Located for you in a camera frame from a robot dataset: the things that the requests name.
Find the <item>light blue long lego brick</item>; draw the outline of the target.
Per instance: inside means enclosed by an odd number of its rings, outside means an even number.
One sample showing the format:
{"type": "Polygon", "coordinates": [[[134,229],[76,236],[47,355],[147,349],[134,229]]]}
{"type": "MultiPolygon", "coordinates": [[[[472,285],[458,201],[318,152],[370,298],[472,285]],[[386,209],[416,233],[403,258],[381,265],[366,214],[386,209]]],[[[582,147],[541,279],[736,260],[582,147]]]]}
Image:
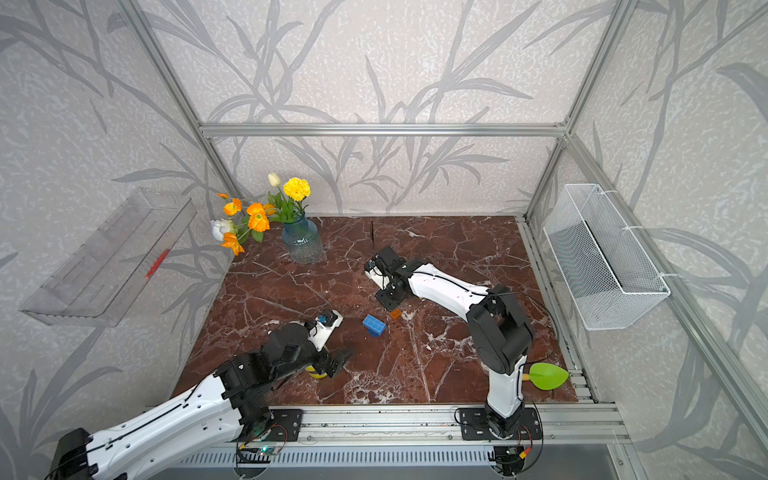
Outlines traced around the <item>light blue long lego brick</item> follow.
{"type": "Polygon", "coordinates": [[[387,328],[387,324],[372,315],[367,315],[362,322],[364,328],[374,337],[380,337],[387,328]]]}

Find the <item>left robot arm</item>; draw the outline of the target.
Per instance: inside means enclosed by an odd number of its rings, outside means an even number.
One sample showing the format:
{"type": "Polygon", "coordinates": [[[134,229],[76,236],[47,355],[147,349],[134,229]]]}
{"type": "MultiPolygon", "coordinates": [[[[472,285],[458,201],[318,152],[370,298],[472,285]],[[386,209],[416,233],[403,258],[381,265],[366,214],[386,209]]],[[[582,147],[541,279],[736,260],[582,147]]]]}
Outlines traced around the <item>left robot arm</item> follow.
{"type": "Polygon", "coordinates": [[[49,478],[147,479],[216,443],[255,438],[273,422],[266,397],[278,385],[308,367],[332,377],[350,358],[349,349],[332,354],[325,347],[342,322],[334,310],[289,322],[159,406],[95,433],[65,434],[49,478]]]}

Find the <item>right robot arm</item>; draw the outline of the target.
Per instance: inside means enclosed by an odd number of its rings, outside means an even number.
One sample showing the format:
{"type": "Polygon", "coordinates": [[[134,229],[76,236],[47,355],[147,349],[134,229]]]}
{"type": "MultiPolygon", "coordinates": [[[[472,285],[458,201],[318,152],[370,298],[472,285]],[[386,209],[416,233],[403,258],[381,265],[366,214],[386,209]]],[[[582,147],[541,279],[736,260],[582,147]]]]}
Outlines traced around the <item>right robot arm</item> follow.
{"type": "Polygon", "coordinates": [[[523,369],[535,331],[514,294],[503,285],[470,284],[418,258],[405,260],[391,247],[374,255],[365,273],[379,287],[376,298],[388,311],[413,296],[466,322],[476,353],[488,368],[489,430],[499,439],[515,433],[525,408],[523,369]]]}

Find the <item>blue glass vase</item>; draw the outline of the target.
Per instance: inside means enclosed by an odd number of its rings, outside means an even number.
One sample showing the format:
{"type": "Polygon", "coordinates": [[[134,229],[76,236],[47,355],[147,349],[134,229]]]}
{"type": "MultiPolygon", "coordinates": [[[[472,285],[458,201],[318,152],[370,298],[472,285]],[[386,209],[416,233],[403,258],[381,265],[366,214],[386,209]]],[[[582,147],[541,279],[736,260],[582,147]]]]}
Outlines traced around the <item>blue glass vase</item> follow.
{"type": "Polygon", "coordinates": [[[324,247],[316,224],[302,216],[292,223],[284,223],[281,234],[291,259],[299,264],[312,264],[323,257],[324,247]]]}

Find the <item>artificial flower bouquet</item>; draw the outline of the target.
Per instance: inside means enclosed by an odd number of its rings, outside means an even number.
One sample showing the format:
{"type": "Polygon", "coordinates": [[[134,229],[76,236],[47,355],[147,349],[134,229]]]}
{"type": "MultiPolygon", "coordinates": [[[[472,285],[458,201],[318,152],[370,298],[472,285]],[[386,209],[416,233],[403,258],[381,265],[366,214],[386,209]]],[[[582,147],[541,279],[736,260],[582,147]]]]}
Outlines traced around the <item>artificial flower bouquet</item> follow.
{"type": "Polygon", "coordinates": [[[244,245],[248,239],[263,242],[265,233],[273,224],[292,223],[306,216],[304,201],[312,193],[307,180],[292,177],[282,182],[276,173],[269,173],[267,178],[270,186],[277,191],[267,194],[266,203],[245,206],[238,198],[219,194],[219,197],[228,200],[223,207],[226,217],[210,222],[211,235],[235,256],[245,252],[244,245]]]}

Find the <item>red marker pen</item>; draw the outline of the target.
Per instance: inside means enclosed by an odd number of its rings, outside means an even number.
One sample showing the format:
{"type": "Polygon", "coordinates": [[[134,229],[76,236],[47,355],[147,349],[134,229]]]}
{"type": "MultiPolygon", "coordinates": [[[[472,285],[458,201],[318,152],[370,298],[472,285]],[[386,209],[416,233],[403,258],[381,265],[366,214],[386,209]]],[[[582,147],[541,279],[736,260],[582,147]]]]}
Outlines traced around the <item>red marker pen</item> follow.
{"type": "Polygon", "coordinates": [[[163,251],[163,252],[162,252],[162,253],[161,253],[161,254],[158,256],[158,258],[157,258],[157,259],[156,259],[156,260],[153,262],[153,264],[151,265],[151,267],[150,267],[150,269],[148,270],[147,274],[145,275],[145,278],[146,278],[146,279],[151,279],[151,278],[152,278],[152,276],[153,276],[153,275],[154,275],[154,274],[157,272],[157,270],[160,268],[160,266],[162,265],[163,261],[165,260],[165,258],[167,257],[167,255],[168,255],[169,253],[170,253],[170,250],[169,250],[169,249],[165,249],[165,250],[164,250],[164,251],[163,251]]]}

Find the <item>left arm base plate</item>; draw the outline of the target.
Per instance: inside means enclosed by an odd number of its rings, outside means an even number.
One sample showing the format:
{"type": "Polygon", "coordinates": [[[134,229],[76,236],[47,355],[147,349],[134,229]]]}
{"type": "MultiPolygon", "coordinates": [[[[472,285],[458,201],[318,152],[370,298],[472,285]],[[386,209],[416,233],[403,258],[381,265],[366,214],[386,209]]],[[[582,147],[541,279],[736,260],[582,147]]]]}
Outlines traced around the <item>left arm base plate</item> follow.
{"type": "Polygon", "coordinates": [[[256,420],[247,421],[238,440],[240,442],[296,442],[303,414],[302,409],[269,410],[256,420]]]}

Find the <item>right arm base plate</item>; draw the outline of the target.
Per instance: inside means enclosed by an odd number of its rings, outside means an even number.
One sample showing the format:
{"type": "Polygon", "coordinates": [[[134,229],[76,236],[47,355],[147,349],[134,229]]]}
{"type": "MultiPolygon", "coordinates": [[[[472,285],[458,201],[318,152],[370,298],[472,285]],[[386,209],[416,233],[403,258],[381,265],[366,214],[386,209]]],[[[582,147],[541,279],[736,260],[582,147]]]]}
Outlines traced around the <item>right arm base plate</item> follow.
{"type": "Polygon", "coordinates": [[[463,407],[454,411],[454,420],[459,425],[465,441],[538,441],[543,438],[542,421],[537,410],[531,406],[522,409],[511,429],[497,436],[488,421],[484,407],[463,407]]]}

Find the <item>clear plastic wall shelf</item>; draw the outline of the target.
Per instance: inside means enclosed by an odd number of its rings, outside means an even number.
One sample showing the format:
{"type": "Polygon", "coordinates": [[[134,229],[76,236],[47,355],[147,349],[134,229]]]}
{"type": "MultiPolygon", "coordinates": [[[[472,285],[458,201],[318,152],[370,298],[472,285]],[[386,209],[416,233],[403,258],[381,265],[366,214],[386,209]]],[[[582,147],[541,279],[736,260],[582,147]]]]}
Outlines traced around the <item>clear plastic wall shelf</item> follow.
{"type": "Polygon", "coordinates": [[[49,326],[117,326],[196,214],[188,196],[134,190],[20,311],[49,326]]]}

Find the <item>aluminium front rail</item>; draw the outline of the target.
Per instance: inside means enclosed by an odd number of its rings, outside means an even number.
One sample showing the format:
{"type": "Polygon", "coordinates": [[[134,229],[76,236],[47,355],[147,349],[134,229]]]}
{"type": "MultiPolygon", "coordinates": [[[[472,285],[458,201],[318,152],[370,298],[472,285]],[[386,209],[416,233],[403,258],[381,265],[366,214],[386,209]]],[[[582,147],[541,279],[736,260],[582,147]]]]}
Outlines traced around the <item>aluminium front rail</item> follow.
{"type": "MultiPolygon", "coordinates": [[[[529,404],[542,421],[544,444],[610,444],[629,440],[613,404],[529,404]]],[[[452,445],[465,441],[454,420],[456,405],[301,406],[290,446],[452,445]]]]}

